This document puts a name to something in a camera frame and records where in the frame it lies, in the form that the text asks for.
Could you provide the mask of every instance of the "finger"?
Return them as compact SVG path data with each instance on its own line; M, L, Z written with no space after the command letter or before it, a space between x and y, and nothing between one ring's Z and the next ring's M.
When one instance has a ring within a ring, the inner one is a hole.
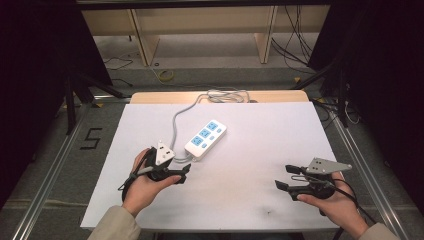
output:
M134 160L132 171L134 171L137 168L138 163L141 161L141 159L144 157L144 155L146 155L146 152L149 151L149 150L150 150L150 148L146 148L137 155L137 157Z
M321 209L325 205L325 202L323 200L318 199L309 194L299 194L297 195L297 199L301 202L315 206L319 209Z
M173 175L170 177L165 178L162 181L157 182L157 186L160 188L160 190L167 188L169 186L171 186L172 184L178 182L181 179L181 176L179 175Z

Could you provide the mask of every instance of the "wrist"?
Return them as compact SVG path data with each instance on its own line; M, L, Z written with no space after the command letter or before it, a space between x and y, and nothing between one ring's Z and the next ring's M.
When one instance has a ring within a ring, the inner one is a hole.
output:
M354 238L359 239L367 230L368 225L362 219L362 217L359 217L357 221L353 222L354 224L352 226L348 226L345 228L345 230Z
M122 207L127 210L127 212L129 212L134 218L137 216L137 214L140 211L137 211L136 209L132 208L130 205L125 204L125 202L122 204Z

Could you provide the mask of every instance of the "white table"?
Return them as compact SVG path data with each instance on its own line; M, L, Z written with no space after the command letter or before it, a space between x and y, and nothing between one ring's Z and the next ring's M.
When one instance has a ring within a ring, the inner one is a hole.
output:
M171 119L187 104L130 104L122 115L81 227L94 228L106 210L120 205L117 188L128 177L140 150L158 140L169 144ZM187 180L162 191L137 217L155 232L290 232L337 226L318 209L275 187L290 179L286 164L307 166L314 157L335 160L313 105L309 102L198 104L178 116L177 156L207 122L217 119L227 134ZM181 169L185 164L171 164Z

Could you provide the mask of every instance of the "power cord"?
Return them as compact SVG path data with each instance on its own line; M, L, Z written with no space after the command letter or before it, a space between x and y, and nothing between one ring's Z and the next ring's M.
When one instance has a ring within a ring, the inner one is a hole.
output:
M206 96L207 99L210 102L213 103L244 103L250 102L250 95L249 92L246 90L238 90L236 88L233 87L216 87L216 86L212 86L212 85L179 85L179 84L170 84L170 83L164 83L164 81L161 79L160 74L158 75L156 73L156 71L151 68L149 66L149 69L152 70L152 72L155 74L156 79L162 84L162 85L167 85L167 86L177 86L177 87L186 87L186 88L193 88L193 87L200 87L200 86L207 86L207 87L213 87L216 89L210 89L208 90L205 94L200 94L199 96L197 96L196 100L194 101L193 104L191 104L190 106L178 111L177 113L175 113L175 115L172 117L172 130L173 130L173 134L172 134L172 140L171 140L171 144L170 144L170 149L174 149L175 146L175 141L177 138L177 124L176 124L176 118L179 114L186 112L190 109L192 109L200 100L201 97ZM232 91L223 91L223 90L218 90L218 89L233 89ZM190 160L192 160L192 155L188 154L185 157L174 157L175 162L177 163L185 163L188 162Z

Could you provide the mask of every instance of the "white power strip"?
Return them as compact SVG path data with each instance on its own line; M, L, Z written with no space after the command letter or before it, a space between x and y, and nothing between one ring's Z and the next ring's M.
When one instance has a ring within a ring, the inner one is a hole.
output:
M227 132L227 127L211 120L186 145L185 150L193 156L193 161L199 161Z

